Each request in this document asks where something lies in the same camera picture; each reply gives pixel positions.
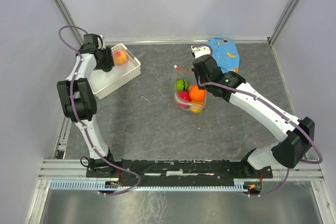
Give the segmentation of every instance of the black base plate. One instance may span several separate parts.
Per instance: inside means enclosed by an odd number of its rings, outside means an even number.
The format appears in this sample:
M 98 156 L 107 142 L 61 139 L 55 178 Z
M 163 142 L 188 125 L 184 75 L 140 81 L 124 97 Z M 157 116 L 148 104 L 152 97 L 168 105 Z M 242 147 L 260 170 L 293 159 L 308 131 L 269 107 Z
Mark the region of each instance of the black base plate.
M 253 169 L 244 161 L 147 161 L 123 159 L 121 162 L 115 162 L 115 164 L 138 173 L 141 177 L 140 186 L 234 186 L 234 178 L 260 178 L 260 171 Z M 137 182 L 138 179 L 132 174 L 122 173 L 125 177 L 125 186 L 132 186 Z M 270 166 L 263 168 L 262 173 L 263 178 L 273 178 Z

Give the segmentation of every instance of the plastic fruit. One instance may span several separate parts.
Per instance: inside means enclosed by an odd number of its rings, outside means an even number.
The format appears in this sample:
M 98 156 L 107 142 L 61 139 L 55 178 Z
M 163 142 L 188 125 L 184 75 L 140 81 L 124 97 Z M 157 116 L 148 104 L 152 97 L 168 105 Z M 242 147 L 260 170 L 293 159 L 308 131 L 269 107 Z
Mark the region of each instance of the plastic fruit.
M 193 86 L 190 89 L 189 97 L 194 102 L 202 102 L 205 98 L 205 90 L 204 89 L 198 89 L 198 86 Z
M 188 89 L 188 82 L 185 79 L 178 79 L 176 81 L 176 90 L 177 92 L 186 91 Z
M 113 61 L 114 64 L 116 65 L 123 65 L 124 63 L 126 63 L 128 61 L 128 57 L 126 52 L 122 51 L 122 50 L 118 50 L 116 52 L 113 53 Z
M 187 91 L 180 91 L 180 92 L 177 93 L 177 95 L 178 95 L 178 97 L 179 97 L 182 101 L 184 101 L 184 102 L 191 102 L 191 99 L 190 99 L 190 97 L 189 97 L 189 93 L 188 93 Z M 188 105 L 186 105 L 186 104 L 181 104 L 181 103 L 178 103 L 178 106 L 179 106 L 180 108 L 186 108 L 186 107 L 188 107 Z
M 202 107 L 197 104 L 196 102 L 192 101 L 192 104 L 194 105 L 190 105 L 190 110 L 194 113 L 200 113 L 202 111 Z

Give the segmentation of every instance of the blue object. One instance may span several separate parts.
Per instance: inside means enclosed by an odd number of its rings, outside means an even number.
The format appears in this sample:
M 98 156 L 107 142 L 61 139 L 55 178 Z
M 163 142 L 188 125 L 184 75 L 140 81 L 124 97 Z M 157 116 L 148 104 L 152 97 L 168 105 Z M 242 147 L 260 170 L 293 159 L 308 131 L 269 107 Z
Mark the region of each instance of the blue object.
M 240 57 L 236 43 L 231 39 L 213 38 L 208 43 L 212 49 L 212 57 L 216 60 L 217 65 L 223 73 L 228 71 L 239 71 Z

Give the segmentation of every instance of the clear plastic container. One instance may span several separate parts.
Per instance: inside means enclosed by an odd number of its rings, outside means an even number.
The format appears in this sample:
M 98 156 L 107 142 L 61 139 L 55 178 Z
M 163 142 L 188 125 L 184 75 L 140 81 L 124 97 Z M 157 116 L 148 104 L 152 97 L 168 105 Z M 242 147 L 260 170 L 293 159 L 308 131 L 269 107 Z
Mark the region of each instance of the clear plastic container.
M 89 83 L 93 93 L 98 99 L 103 99 L 108 96 L 141 73 L 141 63 L 124 44 L 117 44 L 112 47 L 111 50 L 112 54 L 118 50 L 126 52 L 128 61 L 120 66 L 116 65 L 107 73 L 102 70 L 92 72 Z
M 193 71 L 174 67 L 176 73 L 171 86 L 176 105 L 185 111 L 202 112 L 206 104 L 206 90 L 198 89 Z

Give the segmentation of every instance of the orange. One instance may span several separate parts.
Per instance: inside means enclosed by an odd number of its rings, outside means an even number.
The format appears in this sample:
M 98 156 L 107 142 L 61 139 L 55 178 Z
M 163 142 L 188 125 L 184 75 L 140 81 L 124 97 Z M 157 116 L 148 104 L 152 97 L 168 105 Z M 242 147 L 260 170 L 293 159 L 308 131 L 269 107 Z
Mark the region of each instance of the orange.
M 189 92 L 189 97 L 194 102 L 202 102 L 205 98 L 205 90 L 198 89 L 198 86 L 192 86 Z

